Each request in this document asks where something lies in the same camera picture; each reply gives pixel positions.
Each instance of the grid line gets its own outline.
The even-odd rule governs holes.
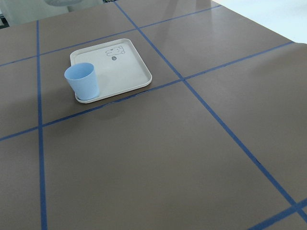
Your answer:
[[[38,114],[38,149],[39,149],[39,188],[40,188],[40,216],[41,230],[47,230],[47,208],[46,208],[46,185],[45,185],[45,163],[44,163],[44,137],[42,116],[42,95],[40,76],[40,43],[39,43],[39,21],[36,21],[36,51],[37,51],[37,114]]]
[[[193,75],[184,77],[183,79],[180,79],[180,80],[175,80],[175,81],[166,83],[166,84],[164,84],[164,85],[156,86],[156,87],[151,88],[151,89],[149,89],[149,90],[142,91],[142,92],[140,92],[140,93],[136,93],[136,94],[134,94],[134,95],[131,95],[131,96],[128,96],[128,97],[125,97],[125,98],[131,98],[131,97],[133,97],[133,96],[137,96],[137,95],[142,94],[142,93],[145,93],[145,92],[150,92],[150,91],[153,91],[153,90],[157,90],[157,89],[160,89],[160,88],[163,88],[163,87],[166,87],[166,86],[169,86],[169,85],[178,83],[178,82],[183,81],[183,80],[188,80],[188,79],[191,79],[191,78],[195,78],[195,77],[200,76],[200,75],[202,75],[202,74],[205,74],[205,73],[208,73],[208,72],[211,72],[211,71],[215,71],[215,70],[217,70],[217,69],[221,69],[221,68],[223,68],[223,67],[226,67],[226,66],[229,66],[229,65],[238,63],[238,62],[240,62],[240,61],[243,61],[243,60],[246,60],[246,59],[249,59],[249,58],[256,57],[256,56],[261,55],[261,54],[265,54],[265,53],[267,53],[267,52],[270,52],[270,51],[279,49],[279,48],[281,48],[281,47],[290,45],[290,44],[292,44],[292,43],[294,43],[294,42],[285,43],[285,44],[283,44],[283,45],[276,46],[276,47],[273,47],[273,48],[268,49],[268,50],[265,50],[265,51],[261,51],[261,52],[256,53],[256,54],[252,54],[252,55],[249,55],[249,56],[246,56],[246,57],[243,57],[243,58],[240,58],[240,59],[231,61],[231,62],[227,62],[227,63],[222,64],[222,65],[220,65],[220,66],[217,66],[217,67],[214,67],[214,68],[211,68],[211,69],[207,69],[207,70],[205,70],[205,71],[202,71],[202,72],[199,72],[199,73],[196,73],[196,74],[193,74]],[[91,108],[91,109],[88,109],[88,110],[85,110],[85,111],[82,111],[82,112],[79,112],[79,113],[75,113],[75,114],[72,114],[72,115],[69,115],[69,116],[66,116],[66,117],[62,117],[62,118],[59,118],[59,119],[54,120],[54,121],[51,121],[51,122],[47,122],[47,123],[43,124],[43,127],[49,126],[49,125],[51,125],[51,124],[54,124],[54,123],[57,123],[57,122],[60,122],[60,121],[67,120],[67,119],[69,119],[69,118],[71,118],[71,117],[76,117],[76,116],[78,116],[78,115],[82,115],[82,114],[88,113],[88,112],[90,112],[90,111],[93,111],[93,110],[96,110],[96,109],[105,107],[105,106],[107,106],[107,105],[109,105],[109,104],[117,103],[117,102],[120,102],[120,101],[122,101],[122,99],[116,100],[116,101],[114,101],[114,102],[109,102],[109,103],[106,103],[106,104],[104,104],[104,105],[100,105],[100,106],[97,106],[97,107],[94,107],[94,108]],[[33,127],[33,128],[30,128],[30,129],[21,131],[21,132],[17,132],[17,133],[15,133],[15,134],[11,134],[11,135],[8,135],[8,136],[4,136],[4,137],[0,138],[0,142],[3,141],[3,140],[9,139],[9,138],[15,137],[15,136],[19,136],[19,135],[24,134],[24,133],[27,133],[27,132],[31,132],[31,131],[36,130],[36,129],[38,129],[38,127]]]
[[[117,34],[112,34],[112,35],[109,35],[109,36],[105,36],[105,37],[101,37],[101,38],[98,38],[98,39],[95,39],[95,40],[91,40],[91,41],[87,41],[87,42],[83,42],[83,43],[79,43],[79,44],[75,44],[75,45],[72,45],[72,46],[68,46],[68,47],[65,47],[65,48],[62,48],[62,49],[57,49],[57,50],[53,50],[53,51],[49,51],[49,52],[46,52],[46,53],[43,53],[43,54],[40,54],[40,49],[39,49],[39,21],[37,21],[36,23],[36,33],[37,33],[37,54],[36,56],[31,56],[31,57],[27,57],[27,58],[23,58],[23,59],[20,59],[20,60],[16,60],[16,61],[13,61],[13,62],[9,62],[9,63],[5,63],[5,64],[1,64],[0,67],[2,66],[5,66],[5,65],[9,65],[9,64],[12,64],[12,63],[15,63],[15,62],[19,62],[19,61],[23,61],[23,60],[27,60],[27,59],[31,59],[31,58],[37,58],[37,98],[38,98],[38,126],[37,127],[33,127],[33,128],[30,128],[30,129],[27,129],[27,130],[24,130],[24,131],[21,131],[21,132],[18,132],[18,133],[15,133],[15,134],[12,134],[12,135],[9,135],[9,136],[6,136],[6,137],[3,137],[3,138],[0,138],[0,141],[2,140],[6,140],[6,139],[9,139],[9,138],[12,138],[12,137],[15,137],[15,136],[19,136],[19,135],[22,135],[22,134],[25,134],[25,133],[28,133],[28,132],[31,132],[31,131],[34,131],[34,130],[37,130],[38,129],[38,132],[39,132],[39,161],[40,161],[40,195],[41,195],[41,225],[42,225],[42,230],[47,230],[47,210],[46,210],[46,190],[45,190],[45,171],[44,171],[44,148],[43,148],[43,127],[46,127],[46,126],[49,126],[49,125],[52,125],[52,124],[55,124],[57,122],[60,122],[60,121],[63,121],[63,120],[67,120],[67,119],[70,119],[72,117],[75,117],[75,116],[78,116],[78,115],[82,115],[82,114],[85,114],[85,113],[88,113],[88,112],[91,112],[93,110],[97,110],[97,109],[100,109],[102,107],[105,107],[109,104],[113,104],[113,103],[118,103],[118,102],[121,102],[121,101],[124,101],[124,100],[127,100],[129,98],[132,98],[132,97],[135,97],[137,95],[140,95],[140,94],[143,94],[145,92],[150,92],[150,91],[153,91],[153,90],[157,90],[157,89],[160,89],[160,88],[163,88],[163,87],[167,87],[169,85],[173,85],[175,83],[178,83],[178,82],[183,82],[190,90],[191,92],[200,100],[200,102],[203,104],[203,102],[207,105],[207,110],[211,110],[213,112],[213,114],[215,114],[217,117],[214,117],[216,119],[219,119],[223,124],[224,122],[218,117],[218,115],[209,107],[209,105],[199,96],[199,94],[191,87],[191,85],[186,81],[187,79],[190,79],[190,78],[193,78],[193,77],[197,77],[201,74],[204,74],[204,73],[207,73],[207,72],[210,72],[210,71],[214,71],[216,69],[220,69],[220,68],[223,68],[225,66],[228,66],[228,65],[231,65],[231,64],[234,64],[234,63],[237,63],[237,62],[240,62],[242,60],[245,60],[245,59],[248,59],[248,58],[252,58],[254,56],[257,56],[257,55],[260,55],[260,54],[263,54],[265,52],[269,52],[271,50],[274,50],[274,49],[277,49],[277,48],[280,48],[280,47],[283,47],[283,46],[286,46],[286,45],[289,45],[293,42],[289,42],[289,43],[286,43],[286,44],[283,44],[283,45],[280,45],[280,46],[277,46],[277,47],[274,47],[272,49],[269,49],[269,50],[266,50],[266,51],[263,51],[263,52],[259,52],[259,53],[256,53],[254,55],[250,55],[250,56],[247,56],[247,57],[244,57],[244,58],[241,58],[241,59],[238,59],[238,60],[235,60],[235,61],[232,61],[232,62],[228,62],[226,64],[223,64],[223,65],[220,65],[220,66],[217,66],[215,68],[212,68],[212,69],[209,69],[209,70],[206,70],[206,71],[203,71],[203,72],[200,72],[200,73],[197,73],[197,74],[194,74],[194,75],[191,75],[191,76],[187,76],[185,78],[183,78],[181,76],[181,74],[171,65],[171,63],[163,56],[163,54],[156,48],[156,46],[146,37],[146,35],[141,31],[140,28],[144,28],[144,27],[148,27],[148,26],[151,26],[151,25],[155,25],[155,24],[159,24],[159,23],[163,23],[163,22],[166,22],[166,21],[170,21],[170,20],[174,20],[174,19],[177,19],[177,18],[181,18],[181,17],[184,17],[184,16],[188,16],[188,15],[192,15],[192,14],[196,14],[196,13],[199,13],[199,12],[203,12],[203,11],[206,11],[206,10],[211,10],[211,9],[214,9],[214,8],[217,8],[219,6],[216,6],[216,7],[212,7],[210,9],[205,9],[205,10],[202,10],[202,11],[198,11],[198,12],[194,12],[194,13],[190,13],[190,14],[186,14],[186,15],[182,15],[182,16],[179,16],[179,17],[175,17],[175,18],[172,18],[172,19],[168,19],[168,20],[164,20],[164,21],[161,21],[161,22],[157,22],[157,23],[153,23],[153,24],[150,24],[150,25],[147,25],[147,26],[143,26],[143,27],[138,27],[131,19],[130,17],[120,8],[120,6],[114,2],[117,7],[125,14],[125,16],[129,19],[129,21],[135,26],[136,29],[132,29],[132,30],[128,30],[128,31],[124,31],[124,32],[120,32],[120,33],[117,33]],[[40,80],[40,56],[41,55],[45,55],[45,54],[49,54],[49,53],[52,53],[52,52],[57,52],[57,51],[60,51],[60,50],[63,50],[63,49],[67,49],[67,48],[71,48],[71,47],[75,47],[75,46],[79,46],[79,45],[83,45],[83,44],[86,44],[86,43],[90,43],[90,42],[93,42],[93,41],[97,41],[97,40],[101,40],[101,39],[104,39],[104,38],[107,38],[107,37],[112,37],[112,36],[115,36],[115,35],[119,35],[119,34],[123,34],[123,33],[127,33],[127,32],[130,32],[130,31],[134,31],[134,30],[138,30],[141,35],[147,40],[147,42],[154,48],[154,50],[160,55],[160,57],[167,63],[167,65],[176,73],[176,75],[179,77],[179,80],[176,80],[176,81],[172,81],[170,83],[167,83],[167,84],[164,84],[164,85],[161,85],[161,86],[158,86],[158,87],[155,87],[155,88],[152,88],[152,89],[149,89],[149,90],[146,90],[144,92],[141,92],[141,93],[137,93],[137,94],[134,94],[134,95],[131,95],[131,96],[128,96],[128,97],[125,97],[125,98],[122,98],[122,99],[119,99],[117,101],[114,101],[114,102],[110,102],[110,103],[107,103],[107,104],[104,104],[104,105],[101,105],[101,106],[97,106],[95,108],[92,108],[92,109],[89,109],[89,110],[86,110],[86,111],[83,111],[83,112],[80,112],[80,113],[77,113],[77,114],[74,114],[74,115],[70,115],[70,116],[67,116],[67,117],[64,117],[64,118],[61,118],[61,119],[58,119],[58,120],[55,120],[55,121],[52,121],[52,122],[49,122],[49,123],[46,123],[46,124],[43,124],[42,122],[42,104],[41,104],[41,80]],[[258,160],[254,157],[253,159],[251,158],[251,160],[254,162],[257,166],[258,165],[261,165]],[[292,206],[286,210],[284,210],[283,212],[265,220],[264,222],[262,223],[259,223],[258,225],[254,226],[251,228],[251,230],[257,230],[257,229],[263,229],[264,227],[268,227],[269,225],[277,222],[277,221],[280,221],[282,220],[283,218],[295,213],[295,212],[300,212],[302,211],[301,209],[306,207],[307,206],[307,199],[306,200],[303,200],[299,203],[296,203],[290,196],[288,197],[288,199],[292,200]]]
[[[271,225],[273,225],[274,223],[294,214],[295,212],[297,212],[297,210],[300,210],[304,207],[307,206],[307,198],[298,202],[295,205],[292,205],[291,207],[285,209],[284,211],[266,219],[265,221],[255,225],[254,227],[249,228],[248,230],[260,230],[260,229],[265,229]]]
[[[178,18],[190,16],[190,15],[197,14],[197,13],[200,13],[200,12],[204,12],[204,11],[208,11],[208,10],[213,10],[213,9],[218,8],[220,6],[221,5],[218,5],[218,6],[215,6],[215,7],[211,7],[211,8],[207,8],[207,9],[204,9],[204,10],[201,10],[201,11],[197,11],[197,12],[193,12],[193,13],[184,14],[184,15],[181,15],[181,16],[178,16],[178,17],[174,17],[174,18],[170,18],[170,19],[167,19],[167,20],[164,20],[164,21],[160,21],[160,22],[156,22],[156,23],[153,23],[153,24],[145,25],[142,28],[149,27],[149,26],[156,25],[156,24],[160,24],[160,23],[164,23],[164,22],[171,21],[171,20],[175,20],[175,19],[178,19]],[[116,35],[121,35],[121,34],[124,34],[124,33],[127,33],[127,32],[131,32],[131,31],[135,31],[135,30],[137,30],[137,29],[126,30],[126,31],[119,32],[119,33],[116,33],[116,34],[111,34],[111,35],[108,35],[108,36],[100,37],[100,38],[97,38],[97,39],[94,39],[94,40],[89,40],[89,41],[86,41],[86,42],[81,42],[81,43],[74,44],[74,45],[71,45],[71,46],[63,47],[63,48],[60,48],[60,49],[51,50],[51,51],[48,51],[48,52],[45,52],[45,53],[42,53],[42,54],[39,54],[39,55],[42,56],[42,55],[58,52],[58,51],[61,51],[61,50],[64,50],[64,49],[69,49],[69,48],[72,48],[72,47],[81,46],[81,45],[84,45],[84,44],[87,44],[87,43],[90,43],[90,42],[95,42],[95,41],[98,41],[98,40],[102,40],[102,39],[105,39],[105,38],[108,38],[108,37],[113,37],[113,36],[116,36]],[[22,59],[19,59],[19,60],[7,62],[7,63],[4,63],[4,64],[0,64],[0,67],[6,66],[6,65],[9,65],[9,64],[13,64],[15,62],[20,62],[20,61],[28,60],[28,59],[35,58],[35,57],[36,56],[31,56],[31,57],[26,57],[26,58],[22,58]]]
[[[267,177],[267,179],[274,185],[274,187],[283,195],[283,197],[291,204],[295,205],[296,202],[286,192],[286,190],[277,182],[277,180],[269,173],[269,171],[257,160],[257,158],[250,152],[250,150],[241,142],[241,140],[234,134],[234,132],[223,122],[223,120],[217,115],[217,113],[204,101],[204,99],[193,89],[193,87],[181,76],[176,68],[163,56],[161,51],[150,41],[150,39],[142,32],[142,30],[135,24],[135,22],[127,15],[127,13],[119,6],[117,2],[114,4],[120,9],[120,11],[127,17],[127,19],[133,24],[133,26],[140,32],[140,34],[147,40],[147,42],[157,51],[160,57],[166,62],[166,64],[177,74],[177,76],[183,80],[183,83],[194,94],[194,96],[202,103],[202,105],[208,110],[208,112],[215,118],[215,120],[223,127],[223,129],[230,135],[230,137],[237,143],[237,145],[246,153],[246,155],[252,160],[252,162],[260,169],[260,171]],[[307,223],[306,213],[299,209],[297,211],[302,219]]]

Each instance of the tray rim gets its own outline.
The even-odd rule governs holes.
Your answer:
[[[147,72],[147,76],[149,77],[149,80],[147,82],[145,82],[144,84],[137,85],[135,87],[131,87],[131,88],[119,91],[119,92],[112,93],[112,94],[108,94],[108,95],[103,96],[103,97],[98,96],[98,97],[95,97],[95,98],[90,99],[90,100],[80,100],[77,97],[77,95],[75,94],[75,98],[78,102],[83,103],[83,104],[88,104],[88,103],[100,101],[100,100],[103,100],[105,98],[109,98],[109,97],[116,96],[116,95],[119,95],[119,94],[122,94],[122,93],[125,93],[125,92],[129,92],[129,91],[132,91],[132,90],[143,88],[143,87],[149,85],[152,82],[153,76],[152,76],[151,72],[147,68],[146,64],[144,63],[143,59],[141,58],[139,52],[137,51],[137,49],[135,48],[135,46],[133,45],[131,40],[129,40],[127,38],[120,38],[120,39],[117,39],[117,40],[114,40],[114,41],[105,42],[105,43],[97,44],[97,45],[94,45],[94,46],[89,46],[89,47],[85,47],[85,48],[82,48],[82,49],[75,50],[70,54],[71,65],[76,64],[75,58],[80,54],[92,52],[92,51],[99,50],[99,49],[106,48],[106,47],[110,47],[110,46],[115,46],[115,45],[118,45],[118,44],[122,44],[124,42],[128,42],[129,45],[132,46],[131,48],[134,49],[134,55],[136,56],[136,58],[138,59],[140,64],[144,67],[145,71]]]

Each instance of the tray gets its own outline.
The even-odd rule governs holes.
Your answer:
[[[71,53],[71,65],[90,62],[94,65],[100,94],[91,103],[148,85],[152,75],[129,39],[123,38]]]

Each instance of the blue cup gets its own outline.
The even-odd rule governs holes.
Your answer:
[[[80,100],[87,101],[99,96],[93,64],[84,62],[73,65],[65,71],[64,76]]]

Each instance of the light blue plastic cup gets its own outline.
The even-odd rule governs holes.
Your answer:
[[[84,62],[73,65],[65,71],[64,76],[80,100],[87,101],[99,96],[93,64]]]

